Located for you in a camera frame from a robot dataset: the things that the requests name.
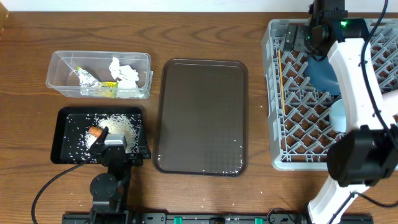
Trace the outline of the pile of white rice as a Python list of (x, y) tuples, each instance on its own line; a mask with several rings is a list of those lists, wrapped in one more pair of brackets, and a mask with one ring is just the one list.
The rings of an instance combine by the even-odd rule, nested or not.
[(60, 159), (64, 163), (80, 163), (89, 158), (90, 146), (96, 137), (89, 133), (92, 126), (104, 129), (111, 134), (124, 134), (129, 146), (128, 152), (134, 149), (141, 126), (141, 117), (137, 114), (70, 114), (66, 118), (65, 131), (62, 136)]

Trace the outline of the orange carrot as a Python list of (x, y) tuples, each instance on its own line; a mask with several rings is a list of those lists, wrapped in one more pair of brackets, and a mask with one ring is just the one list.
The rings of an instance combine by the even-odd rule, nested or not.
[(102, 132), (103, 132), (103, 129), (96, 127), (96, 126), (92, 126), (89, 128), (89, 133), (96, 138), (98, 138), (102, 134)]

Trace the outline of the blue plastic plate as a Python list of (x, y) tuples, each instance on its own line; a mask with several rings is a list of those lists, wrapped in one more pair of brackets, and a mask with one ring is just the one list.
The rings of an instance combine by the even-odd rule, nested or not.
[(340, 95), (338, 80), (328, 59), (316, 61), (313, 57), (309, 57), (307, 62), (304, 75), (310, 78), (309, 84), (320, 92)]

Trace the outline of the wooden chopstick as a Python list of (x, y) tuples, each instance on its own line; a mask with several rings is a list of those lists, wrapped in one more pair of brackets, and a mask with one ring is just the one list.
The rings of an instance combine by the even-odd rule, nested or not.
[(282, 115), (285, 115), (285, 100), (284, 100), (284, 84), (283, 84), (283, 76), (282, 76), (282, 61), (281, 61), (281, 52), (277, 51), (278, 56), (278, 71), (279, 71), (279, 83), (280, 83), (280, 97), (281, 97), (281, 108)]

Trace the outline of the white paper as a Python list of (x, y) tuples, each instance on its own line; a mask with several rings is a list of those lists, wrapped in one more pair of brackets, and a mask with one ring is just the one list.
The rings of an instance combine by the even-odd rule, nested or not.
[(132, 69), (130, 65), (120, 65), (118, 58), (113, 57), (109, 65), (111, 76), (118, 83), (116, 96), (118, 98), (132, 98), (133, 90), (137, 90), (137, 81), (139, 81), (139, 73)]

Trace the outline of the foil snack wrapper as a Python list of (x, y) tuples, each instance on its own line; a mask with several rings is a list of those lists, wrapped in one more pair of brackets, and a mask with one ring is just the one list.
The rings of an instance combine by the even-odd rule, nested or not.
[(118, 82), (100, 82), (92, 74), (78, 67), (80, 94), (83, 96), (115, 98)]

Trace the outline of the light blue bowl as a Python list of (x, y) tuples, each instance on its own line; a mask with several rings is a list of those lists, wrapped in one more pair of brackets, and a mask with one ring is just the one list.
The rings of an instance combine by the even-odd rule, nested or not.
[(342, 99), (337, 100), (330, 106), (329, 120), (336, 132), (346, 132), (346, 113)]

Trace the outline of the white cup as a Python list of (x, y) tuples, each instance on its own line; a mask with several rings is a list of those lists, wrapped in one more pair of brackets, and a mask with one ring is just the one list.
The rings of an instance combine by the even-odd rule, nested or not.
[(398, 90), (390, 91), (382, 95), (388, 111), (392, 115), (398, 114)]

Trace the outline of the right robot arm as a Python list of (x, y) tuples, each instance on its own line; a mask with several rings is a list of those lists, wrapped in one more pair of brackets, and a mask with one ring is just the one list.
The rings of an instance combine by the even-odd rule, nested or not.
[(397, 125), (371, 60), (374, 31), (364, 19), (350, 18), (344, 1), (314, 1), (309, 14), (308, 25), (288, 26), (283, 49), (331, 65), (345, 106), (346, 134), (329, 148), (328, 178), (295, 221), (339, 223), (356, 198), (394, 172)]

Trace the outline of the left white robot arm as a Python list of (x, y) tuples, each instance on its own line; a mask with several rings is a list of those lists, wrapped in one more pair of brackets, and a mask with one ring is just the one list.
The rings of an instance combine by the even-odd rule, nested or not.
[(131, 168), (142, 166), (151, 158), (143, 127), (139, 128), (135, 153), (126, 152), (127, 141), (123, 134), (110, 134), (104, 128), (90, 147), (90, 154), (97, 163), (108, 168), (97, 175), (90, 184), (93, 207), (87, 223), (140, 223), (138, 213), (127, 208), (127, 196), (131, 179)]

